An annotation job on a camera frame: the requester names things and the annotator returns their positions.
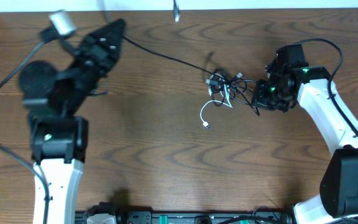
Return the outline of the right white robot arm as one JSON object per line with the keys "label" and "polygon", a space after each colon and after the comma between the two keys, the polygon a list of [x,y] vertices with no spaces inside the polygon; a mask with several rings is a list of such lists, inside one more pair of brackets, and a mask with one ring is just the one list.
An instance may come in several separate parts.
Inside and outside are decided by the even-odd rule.
{"label": "right white robot arm", "polygon": [[287,112],[302,107],[314,121],[331,160],[319,194],[293,206],[295,223],[351,222],[358,217],[358,120],[343,102],[333,74],[311,67],[301,44],[276,51],[266,66],[267,80],[257,81],[252,105]]}

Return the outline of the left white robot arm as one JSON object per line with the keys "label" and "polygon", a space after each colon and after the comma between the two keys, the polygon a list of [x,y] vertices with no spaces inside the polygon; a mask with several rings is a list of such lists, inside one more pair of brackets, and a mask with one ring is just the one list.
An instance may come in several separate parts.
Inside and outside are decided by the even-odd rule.
{"label": "left white robot arm", "polygon": [[75,27],[62,31],[52,25],[40,33],[43,42],[58,40],[73,57],[59,71],[44,60],[24,67],[19,86],[28,109],[30,148],[36,181],[34,223],[74,223],[76,197],[85,166],[89,122],[76,112],[96,96],[100,79],[121,56],[124,19],[117,19],[83,37],[78,47],[67,42]]}

